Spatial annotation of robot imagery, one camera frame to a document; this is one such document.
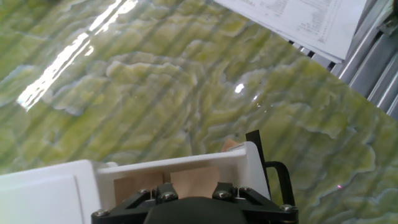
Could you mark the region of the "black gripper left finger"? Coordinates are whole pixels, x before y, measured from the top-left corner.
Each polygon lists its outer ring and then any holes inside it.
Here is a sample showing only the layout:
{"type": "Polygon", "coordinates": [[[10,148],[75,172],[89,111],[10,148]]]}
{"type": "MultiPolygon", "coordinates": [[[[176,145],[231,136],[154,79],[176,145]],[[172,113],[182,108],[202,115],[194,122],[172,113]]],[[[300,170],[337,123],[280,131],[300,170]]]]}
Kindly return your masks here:
{"type": "Polygon", "coordinates": [[[162,203],[178,200],[171,183],[154,189],[140,189],[114,208],[101,208],[91,214],[92,224],[144,223],[148,213],[162,203]]]}

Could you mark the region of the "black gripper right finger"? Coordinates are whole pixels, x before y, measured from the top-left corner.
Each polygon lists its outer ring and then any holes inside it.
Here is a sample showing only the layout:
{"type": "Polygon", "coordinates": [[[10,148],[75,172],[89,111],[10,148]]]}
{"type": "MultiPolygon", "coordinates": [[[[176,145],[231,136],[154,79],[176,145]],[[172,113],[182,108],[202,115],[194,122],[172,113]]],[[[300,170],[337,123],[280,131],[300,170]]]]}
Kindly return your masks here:
{"type": "Polygon", "coordinates": [[[253,188],[235,187],[226,182],[217,183],[212,199],[237,205],[250,222],[299,223],[299,210],[291,187],[282,187],[282,205],[275,204],[253,188]]]}

